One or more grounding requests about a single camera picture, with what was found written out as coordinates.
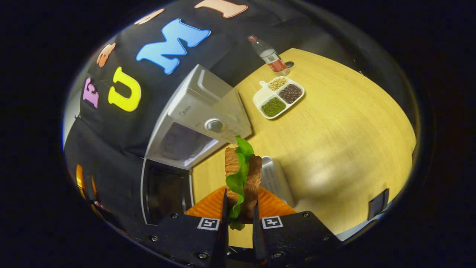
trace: white microwave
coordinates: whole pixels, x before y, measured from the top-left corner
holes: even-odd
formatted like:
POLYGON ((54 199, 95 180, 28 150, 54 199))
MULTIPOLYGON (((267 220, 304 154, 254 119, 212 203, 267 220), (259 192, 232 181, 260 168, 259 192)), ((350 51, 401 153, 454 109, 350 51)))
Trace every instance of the white microwave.
POLYGON ((167 102, 147 146, 140 186, 145 223, 150 224, 153 206, 161 203, 160 200, 152 202, 147 196, 148 187, 153 184, 149 180, 161 178, 157 170, 163 170, 164 177, 173 173, 176 178, 188 180, 189 193, 183 195, 187 198, 182 198, 185 211, 188 203, 185 199, 190 198, 193 206, 192 167, 223 145, 236 144, 236 135, 246 138, 251 133, 238 92, 197 64, 167 102), (154 178, 147 175, 151 165, 156 166, 154 178))

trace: table surface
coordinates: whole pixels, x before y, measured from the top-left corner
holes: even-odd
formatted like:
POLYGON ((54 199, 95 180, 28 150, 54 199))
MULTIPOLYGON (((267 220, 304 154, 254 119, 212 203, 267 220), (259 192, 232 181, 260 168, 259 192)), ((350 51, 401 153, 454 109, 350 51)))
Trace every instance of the table surface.
MULTIPOLYGON (((247 138, 259 156, 277 159, 296 211, 310 210, 334 234, 367 220, 368 202, 389 188, 389 201, 412 168, 416 138, 410 121, 382 88, 328 58, 298 49, 281 54, 293 61, 288 78, 306 90, 279 117, 263 117, 253 104, 260 81, 276 75, 261 66, 235 88, 253 128, 247 138)), ((192 169, 198 202, 225 184, 225 148, 192 169)), ((252 225, 229 230, 229 245, 252 248, 252 225)))

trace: lettuce leaf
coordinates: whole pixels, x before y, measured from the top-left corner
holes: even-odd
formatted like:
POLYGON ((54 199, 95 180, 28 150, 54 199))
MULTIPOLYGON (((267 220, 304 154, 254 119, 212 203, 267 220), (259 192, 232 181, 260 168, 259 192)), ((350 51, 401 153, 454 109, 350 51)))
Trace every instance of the lettuce leaf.
POLYGON ((242 230, 245 225, 238 222, 238 216, 240 214, 240 204, 245 200, 245 183, 248 176, 248 163, 250 157, 255 153, 253 147, 239 135, 235 136, 238 142, 238 147, 235 149, 235 153, 238 156, 239 170, 230 174, 226 178, 226 184, 231 191, 238 194, 238 202, 228 212, 228 222, 231 229, 242 230))

